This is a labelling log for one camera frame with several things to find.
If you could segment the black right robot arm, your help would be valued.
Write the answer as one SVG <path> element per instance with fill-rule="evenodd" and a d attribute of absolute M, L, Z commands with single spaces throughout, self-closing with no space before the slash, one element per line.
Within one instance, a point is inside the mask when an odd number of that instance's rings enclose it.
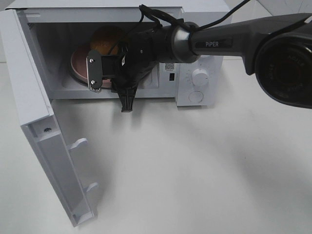
<path fill-rule="evenodd" d="M 282 104 L 312 106 L 312 16 L 280 15 L 200 29 L 179 21 L 137 32 L 115 56 L 103 56 L 122 109 L 132 110 L 139 82 L 161 63 L 193 63 L 202 55 L 241 57 L 248 75 Z"/>

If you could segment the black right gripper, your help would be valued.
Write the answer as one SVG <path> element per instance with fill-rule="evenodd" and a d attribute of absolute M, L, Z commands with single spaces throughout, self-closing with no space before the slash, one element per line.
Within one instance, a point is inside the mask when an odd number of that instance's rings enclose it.
<path fill-rule="evenodd" d="M 161 63 L 171 61 L 171 28 L 157 27 L 134 33 L 128 42 L 118 43 L 116 55 L 101 58 L 102 80 L 109 79 L 117 92 L 122 113 L 133 110 L 140 81 Z"/>

